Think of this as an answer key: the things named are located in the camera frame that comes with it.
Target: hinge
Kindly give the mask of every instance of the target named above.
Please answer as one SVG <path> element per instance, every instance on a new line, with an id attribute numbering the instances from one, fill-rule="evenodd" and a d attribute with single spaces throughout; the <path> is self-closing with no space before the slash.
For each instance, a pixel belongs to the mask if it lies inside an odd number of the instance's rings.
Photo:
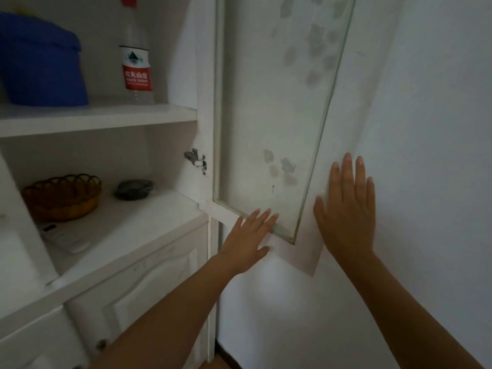
<path id="1" fill-rule="evenodd" d="M 191 149 L 191 151 L 185 151 L 184 155 L 185 155 L 184 157 L 188 159 L 195 167 L 201 168 L 203 174 L 205 174 L 205 171 L 207 170 L 207 162 L 205 161 L 205 155 L 202 155 L 202 158 L 200 159 L 198 157 L 197 149 Z"/>

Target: bottle label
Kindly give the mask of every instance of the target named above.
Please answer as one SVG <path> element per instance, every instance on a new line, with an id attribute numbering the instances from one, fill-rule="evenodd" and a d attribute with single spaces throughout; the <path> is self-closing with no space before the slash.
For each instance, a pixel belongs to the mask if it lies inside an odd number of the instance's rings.
<path id="1" fill-rule="evenodd" d="M 152 90 L 149 51 L 120 45 L 126 89 Z"/>

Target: blue container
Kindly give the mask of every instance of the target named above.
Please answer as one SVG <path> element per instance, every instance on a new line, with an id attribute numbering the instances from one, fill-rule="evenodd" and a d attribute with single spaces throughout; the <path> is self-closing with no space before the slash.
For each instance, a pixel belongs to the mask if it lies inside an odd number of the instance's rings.
<path id="1" fill-rule="evenodd" d="M 89 103 L 80 72 L 79 39 L 45 20 L 0 13 L 0 75 L 12 103 Z"/>

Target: red bottle cap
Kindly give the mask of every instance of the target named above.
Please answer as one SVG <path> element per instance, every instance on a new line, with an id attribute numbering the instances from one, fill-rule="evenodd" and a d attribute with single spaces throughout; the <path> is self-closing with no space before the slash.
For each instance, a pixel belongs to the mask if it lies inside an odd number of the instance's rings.
<path id="1" fill-rule="evenodd" d="M 137 7 L 137 0 L 121 0 L 122 4 L 129 8 L 135 9 Z"/>

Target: brown basket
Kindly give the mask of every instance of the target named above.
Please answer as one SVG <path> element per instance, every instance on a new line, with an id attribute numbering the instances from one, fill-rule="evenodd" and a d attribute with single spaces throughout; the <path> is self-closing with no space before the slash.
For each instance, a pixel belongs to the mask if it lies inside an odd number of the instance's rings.
<path id="1" fill-rule="evenodd" d="M 101 180 L 85 173 L 38 181 L 22 189 L 22 197 L 34 218 L 70 221 L 97 207 Z"/>

